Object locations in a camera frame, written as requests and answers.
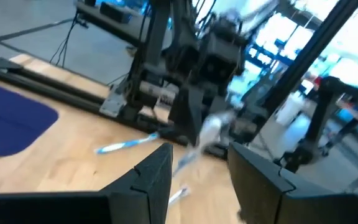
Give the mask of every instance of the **wooden tabletop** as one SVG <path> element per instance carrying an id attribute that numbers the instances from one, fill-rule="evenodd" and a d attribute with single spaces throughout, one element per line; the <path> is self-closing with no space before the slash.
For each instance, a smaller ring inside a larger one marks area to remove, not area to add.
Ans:
<path id="1" fill-rule="evenodd" d="M 28 55 L 19 55 L 11 60 L 95 95 L 108 94 L 107 86 Z M 150 142 L 98 156 L 93 152 L 98 147 L 146 135 L 14 86 L 2 82 L 0 86 L 45 103 L 59 113 L 57 122 L 26 150 L 0 157 L 0 192 L 99 190 L 133 168 L 164 142 Z M 164 119 L 167 113 L 160 111 L 158 115 Z M 175 165 L 184 149 L 174 144 L 173 152 Z M 182 185 L 189 186 L 191 194 L 169 208 L 167 223 L 240 223 L 237 219 L 239 204 L 225 162 L 203 156 L 172 180 L 171 192 L 176 192 Z"/>

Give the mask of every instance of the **red object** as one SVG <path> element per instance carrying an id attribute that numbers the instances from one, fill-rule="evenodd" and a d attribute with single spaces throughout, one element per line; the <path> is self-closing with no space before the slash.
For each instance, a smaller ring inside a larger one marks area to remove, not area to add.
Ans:
<path id="1" fill-rule="evenodd" d="M 317 77 L 313 80 L 313 83 L 316 85 L 320 85 L 322 80 L 323 80 L 322 77 Z"/>

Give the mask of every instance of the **concrete floor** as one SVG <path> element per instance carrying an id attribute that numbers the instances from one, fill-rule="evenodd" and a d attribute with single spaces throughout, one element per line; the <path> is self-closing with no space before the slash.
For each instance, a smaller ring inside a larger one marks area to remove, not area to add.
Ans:
<path id="1" fill-rule="evenodd" d="M 72 0 L 0 0 L 0 36 L 62 21 L 74 16 Z M 0 43 L 0 57 L 10 58 L 29 52 L 50 60 L 69 30 L 70 23 L 39 32 L 22 35 Z M 115 36 L 89 25 L 89 29 L 75 27 L 68 44 L 65 67 L 101 83 L 109 83 L 125 74 L 132 59 L 125 53 L 127 44 Z M 290 127 L 283 127 L 270 120 L 261 132 L 271 152 L 280 157 L 292 149 L 304 135 L 309 119 L 301 116 Z M 339 129 L 334 123 L 333 130 Z M 261 146 L 257 138 L 254 145 Z M 258 147 L 252 150 L 266 156 Z M 329 157 L 316 164 L 302 167 L 300 175 L 328 189 L 342 191 L 358 177 L 358 142 L 348 136 L 343 144 L 334 148 Z"/>

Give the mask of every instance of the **blue mat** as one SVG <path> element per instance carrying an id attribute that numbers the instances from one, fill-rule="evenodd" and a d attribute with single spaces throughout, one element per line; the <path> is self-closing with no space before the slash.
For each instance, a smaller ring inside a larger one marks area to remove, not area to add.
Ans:
<path id="1" fill-rule="evenodd" d="M 50 107 L 0 87 L 0 156 L 23 151 L 57 119 Z"/>

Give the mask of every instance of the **gray floor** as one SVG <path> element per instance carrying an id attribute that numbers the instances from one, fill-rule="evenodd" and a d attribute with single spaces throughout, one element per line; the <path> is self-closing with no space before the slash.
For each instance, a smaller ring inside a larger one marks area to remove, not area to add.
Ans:
<path id="1" fill-rule="evenodd" d="M 74 16 L 74 12 L 72 0 L 0 0 L 0 36 L 68 19 Z M 5 40 L 4 43 L 49 61 L 69 26 L 67 23 Z M 75 27 L 68 44 L 65 66 L 98 82 L 109 83 L 129 70 L 132 60 L 125 53 L 125 46 L 125 42 L 93 26 L 88 30 Z M 0 57 L 10 58 L 19 53 L 0 45 Z M 295 147 L 308 122 L 308 118 L 300 117 L 290 127 L 283 127 L 271 120 L 261 136 L 272 153 L 280 157 L 284 151 Z M 333 123 L 330 128 L 338 129 Z M 257 138 L 254 144 L 260 146 L 262 143 Z M 253 150 L 267 156 L 263 150 Z M 328 189 L 345 189 L 358 176 L 358 142 L 348 136 L 328 158 L 302 167 L 300 174 Z"/>

